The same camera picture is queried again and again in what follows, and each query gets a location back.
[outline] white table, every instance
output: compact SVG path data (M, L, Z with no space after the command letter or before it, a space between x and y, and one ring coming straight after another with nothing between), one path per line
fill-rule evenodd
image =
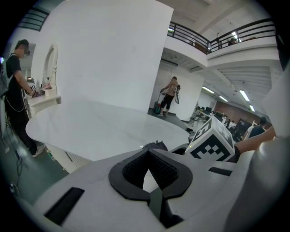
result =
M69 173L156 140L172 150L187 143L189 136L180 127L146 113L90 101L43 109L30 119L26 132L44 143Z

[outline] backpack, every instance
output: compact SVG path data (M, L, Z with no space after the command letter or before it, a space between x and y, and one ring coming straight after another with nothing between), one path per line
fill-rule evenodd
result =
M5 93L8 91L8 86L12 77L13 77L13 74L10 77L7 76L6 61L3 60L1 64L1 75L0 75L0 79L1 79L0 80L0 97L3 97Z

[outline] ceiling light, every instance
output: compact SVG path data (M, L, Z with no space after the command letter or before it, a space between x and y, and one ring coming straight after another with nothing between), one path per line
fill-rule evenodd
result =
M210 93L214 93L213 91L211 91L210 89L208 89L208 88L206 88L206 87L202 87L204 90L206 90L206 91L208 91L208 92L210 92Z
M245 91L240 90L240 93L243 95L244 99L245 99L247 102L250 101L249 98L248 98L248 96L246 95Z
M233 32L232 35L237 39L237 34L236 34L236 32Z
M250 105L251 111L255 112L255 109L252 105Z
M219 96L219 98L223 99L225 102L228 102L228 100L227 100L227 99L225 99L225 98L224 98L224 97L222 97L222 96Z

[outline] woman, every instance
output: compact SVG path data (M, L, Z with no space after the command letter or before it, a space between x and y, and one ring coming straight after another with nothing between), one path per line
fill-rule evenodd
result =
M174 94L175 91L174 89L176 89L176 87L178 86L177 83L177 77L173 77L169 83L168 86L166 86L165 88L161 89L161 92L163 92L165 89L168 89L165 97L163 98L162 102L161 102L161 110L160 110L160 114L158 114L158 117L162 117L163 116L163 111L164 111L164 107L166 106L167 111L165 112L165 116L168 115L168 111L170 109L170 105L171 102L174 98Z

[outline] suitcase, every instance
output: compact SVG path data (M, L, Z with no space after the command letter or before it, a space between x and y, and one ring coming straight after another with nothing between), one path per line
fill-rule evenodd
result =
M158 102L159 102L160 95L161 95L161 92L160 92L160 94L159 94L158 100L154 103L153 112L154 112L155 114L160 114L160 111L161 111L161 107L160 107L161 104L158 103Z

